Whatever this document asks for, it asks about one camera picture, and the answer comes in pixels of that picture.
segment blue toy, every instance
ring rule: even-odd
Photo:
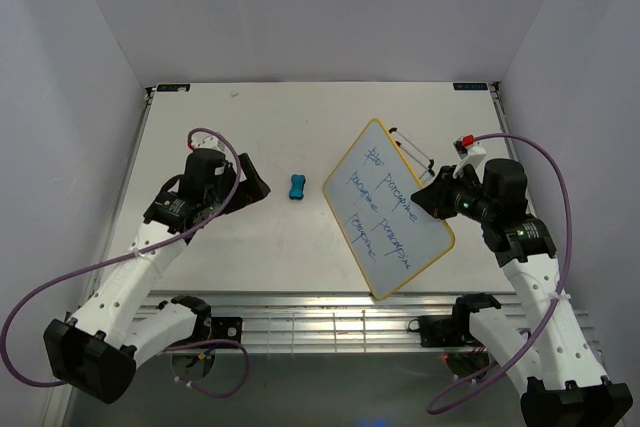
[[[293,200],[302,200],[304,198],[304,184],[307,179],[302,174],[293,174],[291,176],[291,190],[289,191],[289,198]]]

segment whiteboard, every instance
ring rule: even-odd
[[[372,119],[323,192],[373,296],[384,299],[453,248],[446,222],[411,202],[422,188],[387,128]]]

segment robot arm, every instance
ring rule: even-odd
[[[262,200],[270,192],[247,154],[239,160],[245,180],[222,214]],[[136,369],[151,357],[178,341],[209,338],[211,307],[195,297],[175,297],[158,306],[158,314],[134,322],[153,285],[195,234],[145,254],[139,249],[168,241],[200,224],[221,206],[235,178],[233,164],[214,137],[193,146],[184,174],[165,183],[144,213],[130,246],[132,258],[117,264],[66,322],[53,320],[47,327],[45,347],[57,378],[112,403],[127,389]]]
[[[545,224],[527,212],[527,177],[509,159],[486,163],[483,181],[475,170],[486,152],[472,136],[454,143],[461,162],[442,167],[436,179],[411,199],[435,218],[462,214],[482,226],[485,244],[521,301],[531,330],[553,316],[530,349],[507,372],[521,396],[529,427],[613,427],[633,403],[626,384],[613,384],[582,334],[569,296],[556,293],[559,266]],[[481,342],[503,365],[525,339],[491,296],[458,299],[446,328],[460,339]]]

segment handwritten text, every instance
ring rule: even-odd
[[[369,204],[369,207],[371,207],[371,210],[373,210],[376,213],[378,212],[378,206],[373,203],[373,198],[371,197],[371,193],[364,187],[364,182],[362,182],[362,180],[360,180],[360,177],[358,177],[357,170],[351,175],[347,184],[355,185],[358,191],[360,192],[360,198],[358,200],[364,199],[367,202],[367,204]]]
[[[383,160],[380,158],[380,153],[376,150],[375,147],[373,149],[368,150],[367,153],[364,154],[364,164],[362,165],[366,165],[367,160],[370,160],[378,167],[380,167],[381,165],[384,165]]]
[[[375,190],[378,190],[378,188],[383,184],[386,184],[385,187],[387,187],[391,191],[391,193],[393,194],[393,196],[396,198],[396,201],[397,201],[396,206],[393,209],[391,209],[391,212],[394,212],[396,208],[398,208],[398,206],[401,205],[402,209],[409,215],[409,219],[411,220],[411,222],[415,222],[416,220],[418,220],[418,216],[414,214],[413,211],[411,210],[410,200],[407,199],[404,195],[402,195],[402,192],[400,192],[400,189],[398,189],[398,186],[393,181],[393,177],[391,176],[391,174],[387,174],[385,178],[382,179],[382,182],[378,184]]]
[[[400,259],[400,262],[402,262],[404,268],[409,270],[411,268],[411,264],[409,263],[409,256],[404,250],[404,245],[402,245],[402,243],[396,237],[396,233],[393,231],[393,228],[391,227],[391,224],[389,224],[389,221],[383,218],[373,229],[371,229],[371,231],[373,232],[378,227],[382,227],[384,233],[387,234],[387,239],[389,239],[389,242],[391,242],[391,245],[393,245],[393,250],[387,252],[386,254],[384,254],[384,256],[386,257],[387,255],[396,254],[396,257]]]
[[[351,224],[351,226],[355,227],[356,231],[359,234],[358,237],[356,237],[354,240],[351,241],[351,243],[355,244],[357,241],[362,240],[362,243],[367,247],[369,257],[371,257],[375,262],[376,253],[371,248],[371,239],[369,238],[369,236],[364,230],[364,226],[360,221],[360,215],[358,215],[358,213],[353,214],[351,217],[347,219],[347,221],[343,225],[347,225],[347,224]]]

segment white wall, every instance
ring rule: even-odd
[[[143,94],[94,0],[0,0],[0,318],[29,290],[94,259]],[[17,366],[50,377],[42,333],[83,281],[27,305]],[[37,425],[47,391],[0,368],[2,425]]]
[[[570,292],[589,308],[614,381],[640,398],[640,0],[546,0],[504,78],[514,132],[547,146],[574,211]],[[557,182],[518,149],[538,213],[564,235]],[[629,416],[629,426],[640,415]]]
[[[143,85],[498,80],[544,0],[97,0]]]

